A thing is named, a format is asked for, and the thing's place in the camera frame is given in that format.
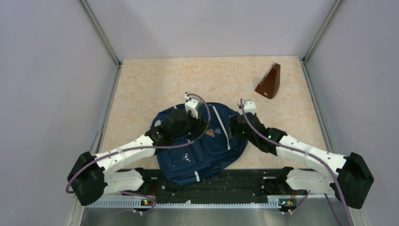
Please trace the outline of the navy blue student backpack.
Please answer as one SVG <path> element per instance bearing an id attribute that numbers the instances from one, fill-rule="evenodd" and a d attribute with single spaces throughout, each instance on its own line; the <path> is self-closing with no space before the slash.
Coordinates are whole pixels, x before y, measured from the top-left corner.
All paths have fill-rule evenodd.
<path id="1" fill-rule="evenodd" d="M 173 149 L 160 149 L 156 155 L 159 168 L 167 180 L 180 186 L 188 186 L 217 176 L 235 162 L 244 152 L 248 141 L 229 137 L 229 117 L 240 115 L 228 106 L 209 102 L 211 121 L 206 133 L 197 139 L 191 134 L 173 141 Z"/>

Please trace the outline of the small orange eraser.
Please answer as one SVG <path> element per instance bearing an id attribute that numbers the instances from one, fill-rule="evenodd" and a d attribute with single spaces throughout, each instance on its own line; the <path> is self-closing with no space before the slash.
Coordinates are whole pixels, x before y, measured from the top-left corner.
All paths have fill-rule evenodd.
<path id="1" fill-rule="evenodd" d="M 211 137 L 215 137 L 214 131 L 212 129 L 208 129 L 206 131 L 206 135 L 211 136 Z"/>

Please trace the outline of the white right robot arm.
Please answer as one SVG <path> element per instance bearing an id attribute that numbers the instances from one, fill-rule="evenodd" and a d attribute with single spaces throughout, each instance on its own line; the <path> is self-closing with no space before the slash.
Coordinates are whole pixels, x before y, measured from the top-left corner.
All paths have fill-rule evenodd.
<path id="1" fill-rule="evenodd" d="M 284 167 L 276 188 L 282 194 L 308 190 L 344 196 L 347 206 L 361 209 L 374 183 L 364 158 L 357 153 L 345 156 L 303 143 L 277 128 L 267 128 L 256 115 L 231 116 L 230 136 L 244 138 L 264 153 L 302 163 L 308 170 Z"/>

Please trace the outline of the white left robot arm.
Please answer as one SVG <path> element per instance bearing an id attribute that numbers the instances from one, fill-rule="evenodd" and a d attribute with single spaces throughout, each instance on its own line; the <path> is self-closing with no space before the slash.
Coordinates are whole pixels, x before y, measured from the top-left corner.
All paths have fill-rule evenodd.
<path id="1" fill-rule="evenodd" d="M 173 110 L 158 126 L 155 126 L 137 139 L 105 153 L 79 155 L 69 175 L 65 191 L 75 194 L 83 206 L 94 203 L 103 195 L 125 190 L 135 190 L 139 194 L 150 191 L 151 182 L 139 173 L 127 175 L 121 169 L 137 160 L 154 156 L 158 150 L 175 148 L 173 141 L 185 135 L 197 139 L 206 132 L 210 119 L 191 111 Z"/>

